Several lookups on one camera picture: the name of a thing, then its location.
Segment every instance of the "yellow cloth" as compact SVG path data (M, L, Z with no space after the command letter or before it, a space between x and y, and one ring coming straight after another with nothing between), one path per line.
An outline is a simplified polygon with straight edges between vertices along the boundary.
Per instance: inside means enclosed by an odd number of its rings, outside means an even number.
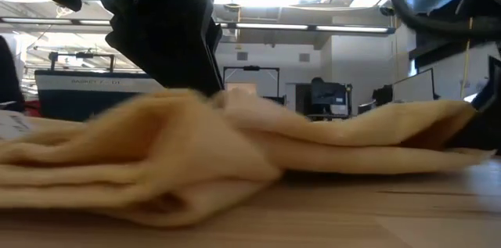
M144 95L87 124L33 120L0 142L0 207L75 208L152 226L195 224L284 170L350 174L449 171L491 153L443 149L475 111L464 102L381 107L311 123L238 90Z

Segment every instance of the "wooden table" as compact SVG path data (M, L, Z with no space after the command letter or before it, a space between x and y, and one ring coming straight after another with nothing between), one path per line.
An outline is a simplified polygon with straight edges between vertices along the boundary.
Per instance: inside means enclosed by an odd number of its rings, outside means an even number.
M142 228L84 214L4 212L0 247L501 246L501 160L455 174L293 174L194 228Z

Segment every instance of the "black chair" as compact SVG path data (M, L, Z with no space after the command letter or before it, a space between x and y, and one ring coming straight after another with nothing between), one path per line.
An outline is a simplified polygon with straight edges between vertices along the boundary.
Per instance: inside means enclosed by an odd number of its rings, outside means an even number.
M0 106L0 109L24 111L24 97L17 78L14 58L7 42L0 36L0 104L5 102L13 103Z

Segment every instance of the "black cable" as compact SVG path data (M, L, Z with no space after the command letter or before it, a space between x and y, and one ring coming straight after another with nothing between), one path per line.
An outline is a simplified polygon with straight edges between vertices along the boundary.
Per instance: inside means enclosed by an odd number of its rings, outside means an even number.
M500 39L501 23L489 18L475 18L474 27L470 21L444 22L417 16L405 0L391 0L400 19L415 31L424 31L447 38Z

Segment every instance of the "ceiling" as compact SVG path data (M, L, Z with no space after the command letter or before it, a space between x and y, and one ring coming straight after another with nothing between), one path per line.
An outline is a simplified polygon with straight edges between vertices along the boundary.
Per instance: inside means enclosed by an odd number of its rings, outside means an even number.
M107 12L99 0L83 0L80 12L73 13L62 9L49 0L0 0L0 16L17 16L30 18L56 18L108 20L111 14ZM392 27L390 17L383 16L373 5L385 4L386 0L252 0L251 2L267 1L267 7L242 6L229 9L224 5L214 5L213 17L217 21L249 22L249 23L284 23L284 24L317 24L317 25L357 25ZM431 4L431 0L416 0L421 4ZM23 35L42 47L60 47L68 52L95 49L99 52L118 55L117 66L124 69L134 67L132 63L119 52L112 49L104 37L111 29L109 27L92 26L51 26L21 25L0 23L0 33L13 31ZM273 30L225 30L223 42L261 43L261 44L306 44L320 49L333 33L273 31ZM47 52L28 51L28 59L39 64L46 59ZM103 60L97 63L106 66Z

